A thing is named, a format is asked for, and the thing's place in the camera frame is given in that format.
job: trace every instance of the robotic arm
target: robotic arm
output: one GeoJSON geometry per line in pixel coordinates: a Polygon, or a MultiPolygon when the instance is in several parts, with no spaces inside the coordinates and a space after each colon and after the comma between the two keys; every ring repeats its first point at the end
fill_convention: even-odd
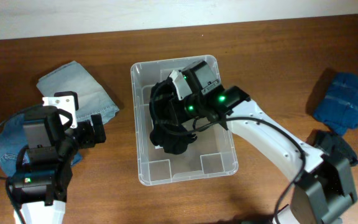
{"type": "Polygon", "coordinates": [[[174,70],[152,94],[151,111],[164,131],[184,136],[220,124],[255,146],[290,180],[275,208],[274,223],[328,224],[357,202],[349,161],[341,155],[325,155],[289,133],[269,118],[250,96],[234,86],[225,90],[208,64],[197,61],[174,70]],[[155,110],[159,89],[170,85],[173,97],[165,110],[155,110]],[[211,123],[184,133],[164,127],[159,117],[180,125],[190,119],[207,118],[211,123]],[[292,184],[291,205],[278,213],[278,206],[292,184]]]}
{"type": "Polygon", "coordinates": [[[25,113],[28,146],[17,157],[16,173],[6,180],[16,223],[61,223],[74,155],[106,140],[100,114],[91,116],[93,126],[89,120],[76,121],[74,92],[43,100],[44,106],[25,113]],[[23,164],[25,152],[28,164],[23,164]]]}

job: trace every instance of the black cloth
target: black cloth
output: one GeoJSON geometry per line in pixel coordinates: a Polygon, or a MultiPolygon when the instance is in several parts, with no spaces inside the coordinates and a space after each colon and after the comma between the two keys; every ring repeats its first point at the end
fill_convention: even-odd
{"type": "Polygon", "coordinates": [[[318,131],[314,146],[322,149],[328,155],[334,152],[340,152],[347,158],[352,167],[358,165],[357,154],[351,146],[338,134],[326,131],[318,131]]]}
{"type": "MultiPolygon", "coordinates": [[[[152,92],[150,94],[150,99],[153,97],[154,91],[158,88],[162,83],[157,83],[152,88],[152,92]]],[[[175,89],[170,85],[162,86],[158,95],[155,99],[155,112],[163,123],[163,125],[171,131],[176,132],[184,132],[187,131],[183,125],[174,125],[170,120],[169,112],[166,110],[168,102],[175,97],[173,94],[175,89]]],[[[167,133],[164,129],[161,128],[160,124],[156,123],[155,116],[152,112],[152,104],[150,100],[149,111],[152,117],[153,122],[153,131],[150,133],[150,140],[154,146],[161,146],[164,148],[164,152],[170,154],[182,154],[187,150],[187,146],[190,143],[193,143],[197,140],[195,134],[188,134],[186,136],[176,136],[167,133]]]]}

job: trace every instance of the blue denim cloth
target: blue denim cloth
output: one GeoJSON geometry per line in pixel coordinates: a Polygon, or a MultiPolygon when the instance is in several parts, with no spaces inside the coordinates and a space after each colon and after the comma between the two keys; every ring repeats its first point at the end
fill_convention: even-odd
{"type": "Polygon", "coordinates": [[[338,73],[313,116],[340,136],[343,136],[348,128],[357,128],[358,76],[352,73],[338,73]]]}
{"type": "Polygon", "coordinates": [[[99,113],[106,124],[119,111],[103,87],[76,61],[40,78],[37,88],[43,96],[53,96],[60,91],[76,92],[80,106],[77,121],[91,120],[92,114],[99,113]]]}
{"type": "MultiPolygon", "coordinates": [[[[0,133],[0,168],[9,177],[16,172],[16,158],[19,151],[27,145],[23,123],[24,114],[19,114],[7,121],[3,131],[0,133]]],[[[81,160],[82,156],[77,153],[71,162],[71,166],[81,160]]],[[[26,153],[23,163],[28,163],[28,161],[29,157],[26,153]]]]}

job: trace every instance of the clear plastic bin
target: clear plastic bin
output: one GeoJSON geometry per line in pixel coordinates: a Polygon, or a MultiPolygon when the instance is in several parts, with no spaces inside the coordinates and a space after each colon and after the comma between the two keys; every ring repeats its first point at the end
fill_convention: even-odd
{"type": "MultiPolygon", "coordinates": [[[[137,166],[139,180],[144,185],[167,184],[210,177],[233,175],[238,170],[238,161],[232,134],[220,125],[214,125],[197,134],[197,140],[188,145],[180,155],[167,154],[163,148],[150,141],[152,119],[149,112],[152,87],[165,80],[174,69],[199,59],[205,60],[220,79],[218,63],[211,55],[139,62],[131,67],[132,94],[134,97],[137,166]]],[[[208,123],[206,118],[197,121],[197,127],[208,123]]],[[[184,123],[192,129],[193,120],[184,123]]]]}

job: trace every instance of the brown wood surface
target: brown wood surface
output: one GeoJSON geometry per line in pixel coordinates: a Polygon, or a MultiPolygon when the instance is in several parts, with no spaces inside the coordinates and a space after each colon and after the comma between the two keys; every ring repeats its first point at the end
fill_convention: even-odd
{"type": "MultiPolygon", "coordinates": [[[[239,86],[306,140],[327,130],[309,114],[332,78],[328,68],[358,74],[358,15],[0,40],[0,121],[40,102],[38,78],[72,60],[121,109],[105,125],[106,143],[82,151],[73,168],[64,223],[211,223],[273,212],[287,180],[238,137],[232,176],[153,187],[138,180],[131,65],[205,54],[217,58],[225,86],[239,86]]],[[[344,138],[358,154],[358,128],[344,138]]],[[[358,192],[358,166],[352,171],[358,192]]],[[[0,181],[0,223],[13,223],[12,214],[0,181]]],[[[358,223],[358,203],[342,217],[358,223]]]]}

